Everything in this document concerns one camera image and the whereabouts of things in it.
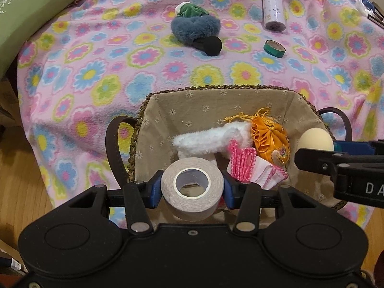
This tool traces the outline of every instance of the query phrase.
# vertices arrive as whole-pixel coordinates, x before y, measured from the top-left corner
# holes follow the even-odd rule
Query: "tape roll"
[[[180,192],[182,187],[189,187],[189,193],[199,191],[200,194],[185,196]],[[161,191],[169,209],[173,215],[185,221],[201,221],[211,216],[223,190],[222,173],[212,162],[202,158],[177,160],[161,177]]]
[[[276,41],[267,40],[264,44],[264,51],[274,57],[282,58],[285,53],[285,47]]]

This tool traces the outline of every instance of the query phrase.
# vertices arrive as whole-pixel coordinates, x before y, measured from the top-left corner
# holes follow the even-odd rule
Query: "egg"
[[[309,148],[327,150],[333,152],[333,140],[331,135],[323,129],[312,128],[303,133],[297,144],[297,149]]]

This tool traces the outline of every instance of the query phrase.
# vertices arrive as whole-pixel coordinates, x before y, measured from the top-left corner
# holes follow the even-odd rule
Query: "blanket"
[[[185,47],[172,35],[174,9],[183,1],[220,19],[219,56]],[[18,57],[23,126],[52,204],[95,184],[118,188],[106,159],[107,125],[119,115],[136,116],[145,96],[161,90],[289,87],[317,109],[342,109],[355,140],[383,138],[383,30],[354,3],[283,0],[287,29],[274,33],[262,25],[262,0],[78,0],[41,28]],[[282,59],[263,50],[268,39],[285,46]],[[341,120],[333,114],[324,119],[343,139]],[[121,127],[124,160],[131,135],[132,127]],[[351,203],[341,210],[362,227],[371,212]],[[122,224],[123,209],[113,209],[111,218]]]

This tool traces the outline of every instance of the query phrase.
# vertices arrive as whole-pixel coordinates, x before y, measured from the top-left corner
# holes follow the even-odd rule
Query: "metal bolt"
[[[28,288],[41,288],[41,287],[38,283],[31,282],[29,283]]]
[[[138,233],[146,232],[149,230],[149,224],[146,222],[135,222],[131,225],[131,230]]]
[[[189,236],[196,236],[197,234],[198,234],[198,231],[195,231],[195,230],[188,231]]]
[[[240,222],[236,224],[236,228],[241,232],[252,232],[256,225],[251,222]]]

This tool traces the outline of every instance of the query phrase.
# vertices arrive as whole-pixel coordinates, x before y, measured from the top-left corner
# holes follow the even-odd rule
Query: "brown leather handle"
[[[118,116],[109,123],[107,132],[105,133],[105,150],[107,152],[108,163],[121,188],[126,185],[128,181],[128,174],[120,155],[118,143],[118,132],[120,124],[122,123],[128,123],[135,128],[137,120],[128,116]]]
[[[337,114],[341,117],[344,127],[345,127],[345,140],[348,142],[352,142],[352,126],[351,122],[349,121],[347,115],[342,112],[340,109],[335,107],[326,107],[318,110],[320,115],[326,114],[328,112],[333,112],[334,114]]]

